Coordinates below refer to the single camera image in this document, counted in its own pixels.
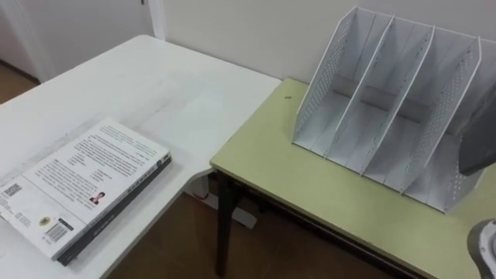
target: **door frame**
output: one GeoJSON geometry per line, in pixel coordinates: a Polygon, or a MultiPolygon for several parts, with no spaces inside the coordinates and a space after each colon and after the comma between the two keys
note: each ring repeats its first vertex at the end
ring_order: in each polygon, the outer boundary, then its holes
{"type": "MultiPolygon", "coordinates": [[[[165,40],[167,37],[164,1],[148,0],[147,3],[152,19],[153,35],[159,40],[165,40]]],[[[7,20],[12,24],[14,33],[19,37],[22,47],[33,64],[36,78],[42,83],[55,78],[57,76],[55,66],[40,39],[36,36],[22,3],[19,0],[0,1],[0,8],[5,11],[7,20]]]]}

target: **book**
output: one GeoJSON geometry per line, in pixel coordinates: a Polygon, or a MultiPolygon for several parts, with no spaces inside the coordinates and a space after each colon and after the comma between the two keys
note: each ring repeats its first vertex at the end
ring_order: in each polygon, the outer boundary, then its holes
{"type": "Polygon", "coordinates": [[[149,177],[147,177],[136,189],[129,193],[118,205],[116,205],[110,212],[105,215],[100,221],[98,221],[91,229],[85,233],[80,239],[78,239],[71,247],[69,247],[65,252],[63,252],[57,261],[63,266],[69,265],[76,257],[81,253],[86,246],[88,246],[93,239],[95,239],[104,228],[106,228],[110,223],[117,217],[145,188],[148,186],[155,177],[160,174],[165,167],[172,161],[169,157],[167,158],[160,167],[158,167],[149,177]]]}
{"type": "Polygon", "coordinates": [[[104,119],[0,185],[0,217],[56,260],[170,158],[166,148],[104,119]]]}

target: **baseboard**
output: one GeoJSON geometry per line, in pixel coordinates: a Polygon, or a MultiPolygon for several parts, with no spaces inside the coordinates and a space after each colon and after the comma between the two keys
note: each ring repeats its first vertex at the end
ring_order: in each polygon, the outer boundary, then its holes
{"type": "Polygon", "coordinates": [[[3,60],[0,60],[0,65],[2,66],[5,66],[6,68],[8,68],[9,70],[15,72],[16,74],[22,76],[23,78],[27,79],[28,81],[31,81],[35,84],[41,84],[40,80],[37,79],[36,77],[32,76],[31,74],[28,74],[26,73],[25,71],[15,67],[15,66],[12,66],[11,64],[3,61],[3,60]]]}

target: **desk organizer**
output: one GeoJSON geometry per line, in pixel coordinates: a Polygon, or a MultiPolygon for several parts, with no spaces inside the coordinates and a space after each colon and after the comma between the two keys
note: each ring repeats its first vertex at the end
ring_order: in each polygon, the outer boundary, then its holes
{"type": "Polygon", "coordinates": [[[293,143],[445,212],[481,175],[458,172],[458,148],[494,77],[495,42],[356,7],[332,35],[293,143]]]}

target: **white table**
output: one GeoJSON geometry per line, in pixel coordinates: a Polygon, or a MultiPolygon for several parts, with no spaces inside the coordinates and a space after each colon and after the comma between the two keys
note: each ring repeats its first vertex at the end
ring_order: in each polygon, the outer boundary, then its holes
{"type": "Polygon", "coordinates": [[[170,149],[173,163],[69,266],[0,220],[0,278],[105,277],[279,80],[138,36],[0,106],[0,177],[97,113],[170,149]]]}

